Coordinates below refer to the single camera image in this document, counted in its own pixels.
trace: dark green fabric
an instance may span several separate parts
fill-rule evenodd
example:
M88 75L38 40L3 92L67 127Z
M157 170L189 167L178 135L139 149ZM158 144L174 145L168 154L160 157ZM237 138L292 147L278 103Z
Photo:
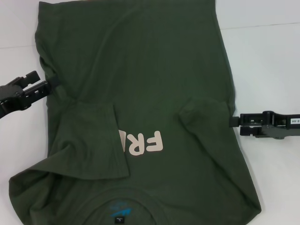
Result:
M36 43L61 86L48 158L10 180L25 225L245 225L261 211L228 127L214 0L41 2Z

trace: white background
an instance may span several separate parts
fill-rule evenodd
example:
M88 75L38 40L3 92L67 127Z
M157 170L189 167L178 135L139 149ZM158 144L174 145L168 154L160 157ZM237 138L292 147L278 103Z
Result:
M217 0L236 114L300 113L299 12L299 0ZM34 46L37 13L38 0L0 0L0 85L32 70L44 79ZM46 127L45 99L0 120L0 225L21 225L8 180L46 156ZM250 225L299 225L300 137L238 139L262 204Z

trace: t-shirt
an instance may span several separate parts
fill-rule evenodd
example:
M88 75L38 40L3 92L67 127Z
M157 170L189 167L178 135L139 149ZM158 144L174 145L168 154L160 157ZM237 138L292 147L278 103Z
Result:
M261 207L229 117L214 0L39 4L48 157L10 180L25 225L245 225Z

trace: green t-shirt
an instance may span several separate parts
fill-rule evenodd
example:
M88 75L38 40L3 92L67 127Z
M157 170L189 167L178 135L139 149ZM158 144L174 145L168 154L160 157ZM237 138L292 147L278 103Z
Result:
M25 225L245 225L261 211L228 125L214 0L41 2L36 43L61 85L48 158L10 180Z

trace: white table surface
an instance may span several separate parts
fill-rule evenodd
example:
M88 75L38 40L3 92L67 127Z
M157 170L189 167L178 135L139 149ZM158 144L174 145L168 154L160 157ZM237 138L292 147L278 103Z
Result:
M299 12L299 0L217 0L237 115L300 114ZM38 0L0 0L0 85L33 70L44 79L34 43L37 13ZM46 130L45 99L0 120L0 225L22 224L8 180L46 157ZM299 225L300 137L238 140L262 204L250 225Z

